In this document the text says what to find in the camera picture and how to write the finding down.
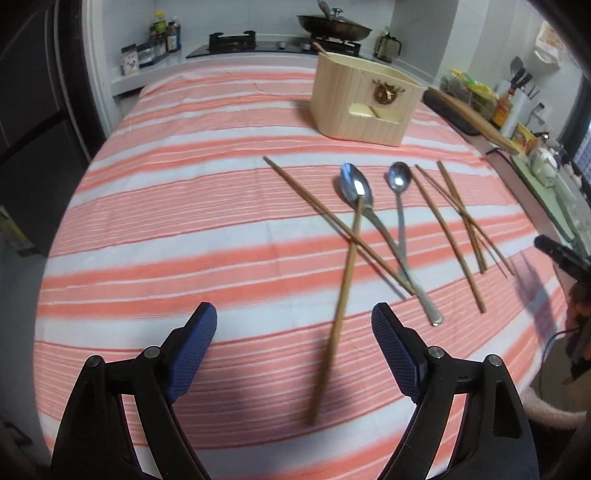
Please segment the person's right hand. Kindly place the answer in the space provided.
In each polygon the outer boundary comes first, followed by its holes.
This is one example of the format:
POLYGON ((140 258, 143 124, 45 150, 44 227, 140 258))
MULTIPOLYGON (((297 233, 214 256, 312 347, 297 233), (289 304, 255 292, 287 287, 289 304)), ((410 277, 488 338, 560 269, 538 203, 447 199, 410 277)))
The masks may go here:
POLYGON ((575 350, 579 343, 581 332, 590 322, 590 284, 586 282, 575 283, 569 291, 567 317, 565 327, 568 330, 576 329, 569 334, 566 347, 568 357, 571 359, 571 376, 577 379, 590 369, 590 342, 587 342, 583 352, 575 356, 575 350))

